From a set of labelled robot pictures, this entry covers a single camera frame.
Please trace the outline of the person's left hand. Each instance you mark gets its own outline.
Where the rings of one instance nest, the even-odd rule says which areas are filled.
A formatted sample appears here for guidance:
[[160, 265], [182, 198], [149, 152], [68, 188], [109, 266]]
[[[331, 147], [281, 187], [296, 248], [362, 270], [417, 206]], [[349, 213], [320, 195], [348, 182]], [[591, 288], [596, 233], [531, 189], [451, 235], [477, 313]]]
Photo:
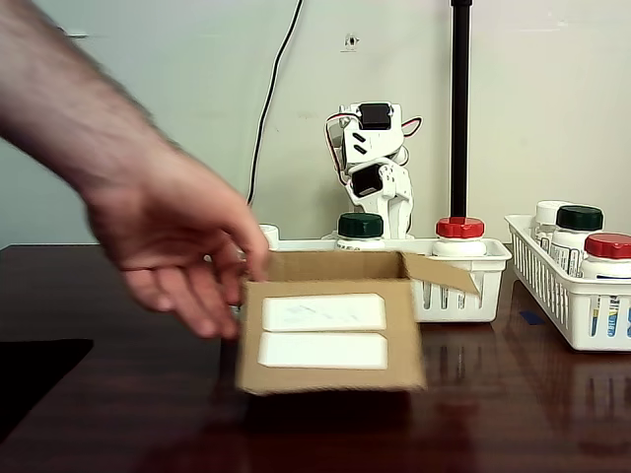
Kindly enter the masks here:
[[268, 242], [239, 192], [162, 146], [104, 167], [81, 191], [91, 229], [136, 301], [202, 338], [232, 339], [242, 280], [266, 276]]

